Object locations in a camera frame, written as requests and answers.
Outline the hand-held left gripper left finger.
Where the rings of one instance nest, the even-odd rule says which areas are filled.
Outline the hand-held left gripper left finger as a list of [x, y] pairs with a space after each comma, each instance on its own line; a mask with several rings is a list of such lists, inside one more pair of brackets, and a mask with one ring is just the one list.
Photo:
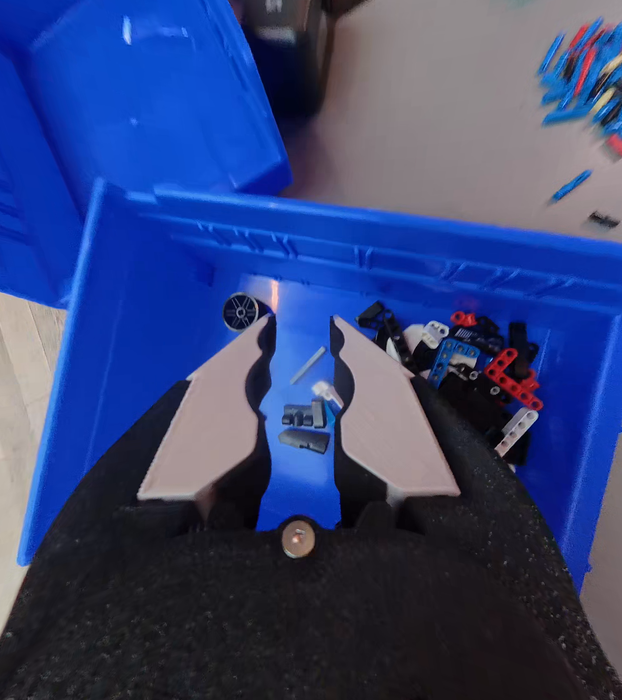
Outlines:
[[221, 490], [269, 450], [261, 403], [277, 339], [266, 314], [195, 370], [137, 492], [141, 503], [193, 503], [210, 515]]

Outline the grey toy axle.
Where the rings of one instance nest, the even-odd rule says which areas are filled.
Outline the grey toy axle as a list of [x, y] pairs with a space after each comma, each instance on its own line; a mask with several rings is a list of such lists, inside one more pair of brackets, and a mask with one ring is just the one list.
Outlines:
[[315, 353], [293, 374], [289, 380], [291, 386], [296, 385], [325, 355], [326, 347], [321, 346]]

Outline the blue bin with square tag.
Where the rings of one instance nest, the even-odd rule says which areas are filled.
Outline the blue bin with square tag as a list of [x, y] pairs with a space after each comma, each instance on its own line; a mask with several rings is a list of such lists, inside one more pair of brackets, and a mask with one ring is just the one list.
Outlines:
[[292, 373], [381, 301], [402, 327], [476, 311], [522, 321], [540, 347], [544, 407], [519, 471], [580, 590], [622, 433], [622, 244], [479, 223], [245, 195], [126, 192], [98, 180], [17, 563], [28, 565], [101, 456], [164, 395], [232, 340], [233, 293], [277, 317], [274, 443], [259, 529], [304, 513], [340, 518], [330, 458], [285, 456], [273, 411], [297, 400]]

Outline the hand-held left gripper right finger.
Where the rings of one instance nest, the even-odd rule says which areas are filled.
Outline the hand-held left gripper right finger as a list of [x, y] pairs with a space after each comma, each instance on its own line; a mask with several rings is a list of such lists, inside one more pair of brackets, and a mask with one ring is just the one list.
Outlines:
[[340, 316], [338, 359], [351, 373], [340, 442], [344, 453], [386, 486], [386, 501], [461, 494], [411, 385], [414, 376]]

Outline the heap of mixed toy parts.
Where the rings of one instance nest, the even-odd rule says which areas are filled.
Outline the heap of mixed toy parts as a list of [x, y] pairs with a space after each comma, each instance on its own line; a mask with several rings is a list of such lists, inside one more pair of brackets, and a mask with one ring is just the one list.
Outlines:
[[380, 349], [436, 389], [511, 470], [526, 466], [544, 404], [534, 367], [540, 347], [524, 321], [511, 321], [503, 335], [489, 317], [458, 310], [447, 324], [402, 327], [394, 311], [377, 301], [355, 323], [373, 331]]

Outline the pile of small toy pins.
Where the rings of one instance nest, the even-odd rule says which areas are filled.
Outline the pile of small toy pins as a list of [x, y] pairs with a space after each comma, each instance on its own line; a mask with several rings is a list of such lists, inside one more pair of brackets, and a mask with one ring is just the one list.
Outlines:
[[622, 241], [622, 18], [556, 31], [531, 92], [522, 174], [533, 221]]

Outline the black toy connector piece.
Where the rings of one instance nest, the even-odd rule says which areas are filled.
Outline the black toy connector piece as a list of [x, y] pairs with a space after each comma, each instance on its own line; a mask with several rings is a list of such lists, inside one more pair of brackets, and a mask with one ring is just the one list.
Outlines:
[[286, 404], [281, 424], [294, 428], [324, 429], [327, 425], [324, 400], [316, 398], [308, 405]]

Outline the blue plastic bin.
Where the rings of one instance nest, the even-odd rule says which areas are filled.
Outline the blue plastic bin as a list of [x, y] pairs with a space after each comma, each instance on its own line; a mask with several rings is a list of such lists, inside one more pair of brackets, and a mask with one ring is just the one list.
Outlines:
[[79, 1], [27, 47], [68, 188], [276, 195], [289, 158], [228, 1]]
[[82, 230], [25, 88], [0, 53], [0, 292], [65, 308]]

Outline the small white toy piece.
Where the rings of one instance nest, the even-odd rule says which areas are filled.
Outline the small white toy piece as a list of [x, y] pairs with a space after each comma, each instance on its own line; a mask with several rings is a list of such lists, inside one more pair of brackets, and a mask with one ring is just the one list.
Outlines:
[[312, 391], [318, 398], [322, 398], [329, 405], [333, 405], [337, 411], [344, 407], [343, 400], [332, 384], [321, 380], [313, 384]]

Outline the black curved toy panel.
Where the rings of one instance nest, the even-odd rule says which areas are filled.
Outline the black curved toy panel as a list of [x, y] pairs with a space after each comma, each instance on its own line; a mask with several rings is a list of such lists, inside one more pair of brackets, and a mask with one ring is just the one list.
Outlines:
[[330, 443], [330, 434], [324, 431], [287, 428], [278, 436], [280, 444], [315, 454], [325, 454]]

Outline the black toy wheel rim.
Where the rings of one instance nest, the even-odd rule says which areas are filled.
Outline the black toy wheel rim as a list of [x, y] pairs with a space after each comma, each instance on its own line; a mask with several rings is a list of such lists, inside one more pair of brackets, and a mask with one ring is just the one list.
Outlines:
[[245, 292], [236, 292], [223, 304], [222, 319], [228, 330], [242, 333], [253, 326], [261, 315], [258, 300]]

